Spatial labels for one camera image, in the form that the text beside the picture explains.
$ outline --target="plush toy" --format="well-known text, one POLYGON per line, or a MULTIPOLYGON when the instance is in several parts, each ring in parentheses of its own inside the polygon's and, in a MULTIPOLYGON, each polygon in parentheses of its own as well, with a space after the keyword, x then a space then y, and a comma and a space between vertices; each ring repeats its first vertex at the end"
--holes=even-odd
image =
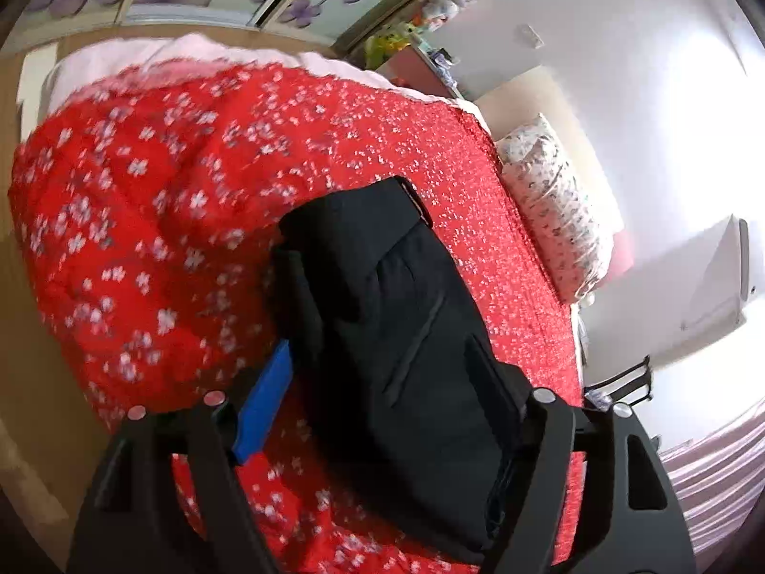
POLYGON ((422 4, 422 27, 436 30, 445 22, 453 19, 460 12, 460 7, 453 0, 425 0, 422 4))
POLYGON ((411 22, 401 22, 397 24, 395 28, 403 38, 411 43, 416 43, 418 41, 420 30, 416 24, 411 22))
POLYGON ((382 32, 370 36, 364 43, 366 68, 376 69, 408 44, 408 36, 403 36, 392 28, 385 28, 382 32))

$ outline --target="pillow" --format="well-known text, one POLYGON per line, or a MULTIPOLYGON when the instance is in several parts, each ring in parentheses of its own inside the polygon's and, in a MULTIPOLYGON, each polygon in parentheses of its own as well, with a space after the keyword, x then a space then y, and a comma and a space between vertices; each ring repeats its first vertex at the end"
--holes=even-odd
POLYGON ((502 181, 525 218, 557 294, 574 304, 606 276, 613 235, 598 220, 542 114, 508 133, 496 148, 502 181))

